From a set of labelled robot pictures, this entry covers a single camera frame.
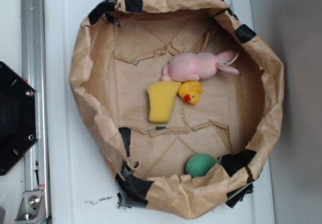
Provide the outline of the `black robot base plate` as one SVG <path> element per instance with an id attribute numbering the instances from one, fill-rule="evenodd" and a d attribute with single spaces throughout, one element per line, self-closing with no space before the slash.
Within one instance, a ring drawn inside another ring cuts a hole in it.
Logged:
<path id="1" fill-rule="evenodd" d="M 37 140 L 36 91 L 1 62 L 1 175 L 6 175 Z"/>

